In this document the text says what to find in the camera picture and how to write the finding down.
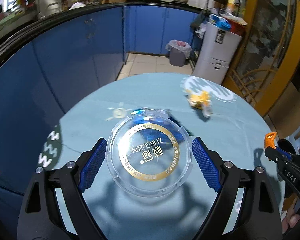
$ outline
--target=blue kitchen cabinet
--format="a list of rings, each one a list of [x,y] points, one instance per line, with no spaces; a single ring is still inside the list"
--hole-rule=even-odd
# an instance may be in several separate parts
[[[100,87],[115,81],[123,64],[122,7],[89,14],[91,49]]]
[[[125,53],[128,56],[128,52],[136,51],[136,16],[137,6],[125,6],[124,7],[124,46]]]
[[[28,43],[0,67],[0,186],[24,193],[63,116]]]
[[[130,6],[123,7],[123,51],[124,62],[128,59],[128,52],[130,51]]]
[[[17,239],[18,217],[22,200],[22,195],[0,187],[0,221],[13,239]]]
[[[137,6],[136,51],[160,54],[165,18],[165,7]]]
[[[162,38],[161,54],[167,54],[165,49],[171,40],[191,42],[192,30],[190,24],[194,20],[194,13],[179,9],[167,8]]]
[[[88,16],[81,16],[32,41],[39,65],[65,113],[100,87],[90,52],[89,24]]]

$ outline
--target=food wrapper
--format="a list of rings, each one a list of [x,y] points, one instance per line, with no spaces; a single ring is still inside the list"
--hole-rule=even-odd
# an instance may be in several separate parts
[[[201,109],[204,117],[209,117],[212,114],[209,92],[202,91],[200,95],[193,95],[188,90],[187,93],[187,99],[191,107]]]

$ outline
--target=metal screw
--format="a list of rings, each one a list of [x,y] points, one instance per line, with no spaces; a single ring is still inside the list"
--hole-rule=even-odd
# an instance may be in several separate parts
[[[263,173],[265,170],[262,167],[257,167],[257,172]]]
[[[232,168],[232,167],[233,167],[233,163],[230,162],[230,161],[226,161],[226,162],[225,162],[225,166],[226,166],[227,168]]]
[[[75,162],[73,162],[73,161],[70,161],[70,162],[68,162],[67,164],[66,164],[66,166],[67,166],[67,168],[73,168],[74,166],[75,166]]]
[[[42,167],[38,167],[38,168],[35,170],[36,173],[41,173],[42,171],[43,171],[43,168],[42,168]]]

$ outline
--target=person's hand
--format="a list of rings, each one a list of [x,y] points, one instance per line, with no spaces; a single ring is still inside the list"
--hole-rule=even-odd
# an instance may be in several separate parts
[[[289,226],[293,228],[300,219],[300,215],[297,215],[294,211],[294,206],[296,205],[297,200],[297,197],[293,200],[293,204],[291,205],[291,207],[289,207],[286,217],[281,222],[282,233],[285,233],[288,230]]]

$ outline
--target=wooden door frame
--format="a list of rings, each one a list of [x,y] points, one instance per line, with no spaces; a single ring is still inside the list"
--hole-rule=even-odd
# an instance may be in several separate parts
[[[237,50],[234,59],[232,60],[229,71],[227,72],[226,78],[224,79],[222,85],[229,90],[233,91],[240,97],[244,98],[243,93],[239,90],[238,86],[235,84],[232,74],[240,62],[243,55],[245,47],[250,38],[250,31],[252,23],[254,20],[254,15],[257,8],[258,0],[247,0],[247,10],[244,16],[245,21],[248,23],[246,35],[243,38],[242,43]],[[300,1],[296,0],[296,16],[293,27],[293,32],[290,38],[288,48],[285,52],[284,58],[279,66],[271,83],[265,89],[262,98],[255,105],[255,110],[264,117],[272,106],[277,102],[280,95],[285,90],[286,86],[292,79],[296,68],[298,67],[298,62],[300,60]]]
[[[263,117],[277,102],[288,83],[292,79],[300,60],[300,1],[296,0],[296,18],[288,49],[277,73],[266,88],[255,110]]]

